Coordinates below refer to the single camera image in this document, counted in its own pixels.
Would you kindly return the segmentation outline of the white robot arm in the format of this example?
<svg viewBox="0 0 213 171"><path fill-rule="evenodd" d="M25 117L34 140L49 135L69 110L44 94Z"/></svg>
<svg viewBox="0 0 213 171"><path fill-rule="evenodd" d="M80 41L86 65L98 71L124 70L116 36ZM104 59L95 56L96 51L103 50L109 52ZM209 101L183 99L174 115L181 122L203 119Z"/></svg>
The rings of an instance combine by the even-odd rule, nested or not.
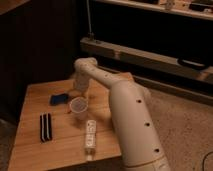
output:
<svg viewBox="0 0 213 171"><path fill-rule="evenodd" d="M125 171L171 171L147 107L149 90L99 69L92 57L77 59L74 67L76 90L86 92L90 79L109 89L109 107Z"/></svg>

